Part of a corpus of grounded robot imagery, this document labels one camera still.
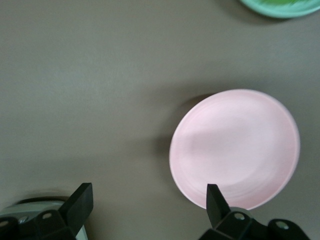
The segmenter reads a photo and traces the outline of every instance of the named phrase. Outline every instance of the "table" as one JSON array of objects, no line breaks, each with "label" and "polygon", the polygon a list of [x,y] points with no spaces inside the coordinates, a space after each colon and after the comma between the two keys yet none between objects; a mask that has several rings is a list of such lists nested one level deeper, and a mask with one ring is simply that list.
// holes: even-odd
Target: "table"
[{"label": "table", "polygon": [[297,169],[251,211],[319,238],[320,13],[278,20],[237,0],[0,2],[0,207],[91,182],[90,240],[198,239],[210,222],[169,169],[182,117],[254,89],[296,120]]}]

